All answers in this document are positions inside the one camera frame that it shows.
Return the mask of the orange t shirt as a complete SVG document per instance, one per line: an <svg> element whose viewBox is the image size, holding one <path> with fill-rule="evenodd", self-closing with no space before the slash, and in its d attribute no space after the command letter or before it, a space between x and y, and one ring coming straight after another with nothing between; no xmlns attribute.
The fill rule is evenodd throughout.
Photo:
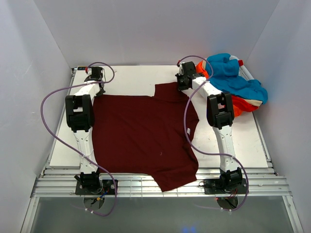
<svg viewBox="0 0 311 233"><path fill-rule="evenodd" d="M201 61L196 65L196 71L197 73L202 73L207 78L208 72L205 70L204 65L206 65L206 62ZM235 117L240 116L243 112L253 112L262 104L260 100L248 100L234 95L232 95L232 102Z"/></svg>

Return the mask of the blue t shirt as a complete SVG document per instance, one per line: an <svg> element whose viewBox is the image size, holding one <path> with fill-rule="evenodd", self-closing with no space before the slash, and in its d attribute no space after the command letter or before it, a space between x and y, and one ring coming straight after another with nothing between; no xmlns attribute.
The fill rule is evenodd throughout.
<svg viewBox="0 0 311 233"><path fill-rule="evenodd" d="M207 58L206 72L213 72L210 83L223 92L248 100L259 100L265 104L268 92L256 79L246 80L239 75L240 65L237 59L230 59L228 53L221 53Z"/></svg>

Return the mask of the dark red t shirt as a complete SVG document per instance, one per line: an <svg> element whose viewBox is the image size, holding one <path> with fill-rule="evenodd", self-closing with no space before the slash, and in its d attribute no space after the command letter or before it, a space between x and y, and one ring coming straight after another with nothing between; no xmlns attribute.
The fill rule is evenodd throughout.
<svg viewBox="0 0 311 233"><path fill-rule="evenodd" d="M177 83L155 85L151 97L103 95L93 110L95 159L109 172L196 174L199 163L190 141L199 117Z"/></svg>

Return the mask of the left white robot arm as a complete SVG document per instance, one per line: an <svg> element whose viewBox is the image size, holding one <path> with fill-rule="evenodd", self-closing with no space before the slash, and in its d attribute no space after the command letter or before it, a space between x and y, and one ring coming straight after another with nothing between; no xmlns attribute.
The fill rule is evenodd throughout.
<svg viewBox="0 0 311 233"><path fill-rule="evenodd" d="M83 154L80 157L80 174L77 181L83 189L92 194L98 194L103 189L103 182L99 178L99 168L92 143L92 128L95 123L93 111L94 99L104 93L104 69L101 67L86 67L87 77L85 86L75 94L65 97L66 121L73 131L77 149Z"/></svg>

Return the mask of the aluminium frame rails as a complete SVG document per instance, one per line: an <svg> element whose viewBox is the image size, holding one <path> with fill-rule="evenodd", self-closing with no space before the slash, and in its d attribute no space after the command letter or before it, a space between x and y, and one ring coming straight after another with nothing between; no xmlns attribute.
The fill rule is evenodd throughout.
<svg viewBox="0 0 311 233"><path fill-rule="evenodd" d="M48 167L36 179L33 197L73 197L77 186L77 168L56 169ZM203 180L217 179L219 169L199 168L195 175L178 174L172 178L140 173L101 173L103 180L114 178L118 182L118 197L203 197ZM249 180L250 196L289 196L291 189L284 176L278 176L272 167L248 168L243 178Z"/></svg>

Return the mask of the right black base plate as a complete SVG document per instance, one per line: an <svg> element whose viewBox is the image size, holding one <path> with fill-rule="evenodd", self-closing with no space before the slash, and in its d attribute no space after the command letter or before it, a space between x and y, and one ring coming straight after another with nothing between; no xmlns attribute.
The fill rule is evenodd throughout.
<svg viewBox="0 0 311 233"><path fill-rule="evenodd" d="M204 179L202 186L205 194L245 194L247 191L246 179L242 179L241 183L221 184L220 179Z"/></svg>

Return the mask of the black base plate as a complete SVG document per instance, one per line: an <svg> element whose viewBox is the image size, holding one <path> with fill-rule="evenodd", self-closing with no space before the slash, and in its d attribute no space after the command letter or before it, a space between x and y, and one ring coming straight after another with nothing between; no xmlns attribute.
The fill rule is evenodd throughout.
<svg viewBox="0 0 311 233"><path fill-rule="evenodd" d="M241 183L221 184L220 179L204 179L202 186L205 194L245 194L247 191L246 179L242 179Z"/></svg>
<svg viewBox="0 0 311 233"><path fill-rule="evenodd" d="M111 179L100 180L97 184L81 184L77 182L75 194L76 195L102 195L106 193L107 195L114 195L115 191L118 189L118 180L115 183Z"/></svg>

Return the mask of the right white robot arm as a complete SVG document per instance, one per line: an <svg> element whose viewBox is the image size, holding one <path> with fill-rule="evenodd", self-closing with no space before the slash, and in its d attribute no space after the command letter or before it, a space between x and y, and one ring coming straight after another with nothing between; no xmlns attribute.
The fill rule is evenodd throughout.
<svg viewBox="0 0 311 233"><path fill-rule="evenodd" d="M192 89L207 101L207 121L216 135L220 154L220 177L208 182L212 190L222 190L230 193L242 184L242 171L236 160L232 124L234 120L231 94L222 92L214 87L206 77L196 72L194 62L178 62L179 72L177 89L179 91Z"/></svg>

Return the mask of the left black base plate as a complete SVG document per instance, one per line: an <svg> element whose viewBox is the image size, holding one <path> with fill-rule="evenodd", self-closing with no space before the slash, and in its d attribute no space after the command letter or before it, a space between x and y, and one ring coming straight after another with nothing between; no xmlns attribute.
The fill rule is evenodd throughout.
<svg viewBox="0 0 311 233"><path fill-rule="evenodd" d="M100 180L97 184L81 184L77 182L75 194L76 195L102 195L106 193L107 195L114 195L115 191L118 189L118 180L115 183L111 179Z"/></svg>

